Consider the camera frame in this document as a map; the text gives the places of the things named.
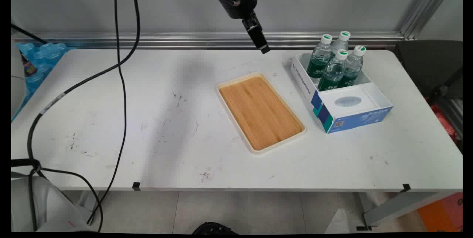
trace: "white table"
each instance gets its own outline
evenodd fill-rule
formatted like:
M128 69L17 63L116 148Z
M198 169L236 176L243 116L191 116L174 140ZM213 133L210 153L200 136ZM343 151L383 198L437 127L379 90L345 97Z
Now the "white table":
M385 120L325 134L289 71L289 58L303 52L137 50L122 66L128 132L111 189L132 190L139 182L141 190L399 192L409 184L411 190L397 198L420 193L416 205L463 189L462 154L394 54L368 51L364 58L363 70L394 104ZM28 130L47 103L116 62L116 50L66 53L11 124L12 159L27 157ZM303 136L260 156L245 147L216 91L217 84L255 71L267 76L307 127ZM34 157L104 190L122 135L123 92L114 70L69 93L42 117ZM73 176L46 176L63 190L88 189ZM399 202L403 209L409 203ZM386 210L395 215L393 205L399 210L399 204L384 205L366 213L375 212L368 224L386 218L380 216Z

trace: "black tape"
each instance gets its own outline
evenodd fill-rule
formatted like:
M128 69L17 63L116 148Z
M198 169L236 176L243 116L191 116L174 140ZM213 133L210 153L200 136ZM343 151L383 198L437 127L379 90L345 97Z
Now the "black tape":
M371 226L356 226L357 231L373 231Z
M140 183L134 182L132 188L134 191L140 191Z
M404 192L407 192L411 189L411 187L409 186L409 184L403 184L402 187L404 187L404 189L402 191L400 191L400 193L404 193Z

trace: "oval window cutout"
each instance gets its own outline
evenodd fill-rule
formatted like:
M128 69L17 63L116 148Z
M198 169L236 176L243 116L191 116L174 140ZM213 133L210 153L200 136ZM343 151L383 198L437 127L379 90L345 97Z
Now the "oval window cutout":
M335 105L340 107L352 107L361 103L361 98L356 96L344 96L335 100Z

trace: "table leg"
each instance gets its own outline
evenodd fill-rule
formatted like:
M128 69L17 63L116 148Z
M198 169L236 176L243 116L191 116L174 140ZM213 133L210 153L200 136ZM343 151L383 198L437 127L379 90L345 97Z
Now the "table leg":
M407 213L417 210L423 206L450 196L451 192L421 192L411 191L398 193L395 197L384 203L376 204L377 201L370 198L367 193L360 193L361 203L365 209L363 217L367 226L378 226L384 221L399 218Z

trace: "gray wall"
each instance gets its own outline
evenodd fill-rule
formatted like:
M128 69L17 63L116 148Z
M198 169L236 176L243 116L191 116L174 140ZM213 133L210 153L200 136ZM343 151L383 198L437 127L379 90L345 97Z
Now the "gray wall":
M444 0L417 38L463 41L463 0Z
M243 31L217 0L138 0L142 32ZM265 31L398 31L415 0L258 0ZM11 19L37 32L114 32L113 0L11 0ZM121 32L135 31L133 0L119 0Z

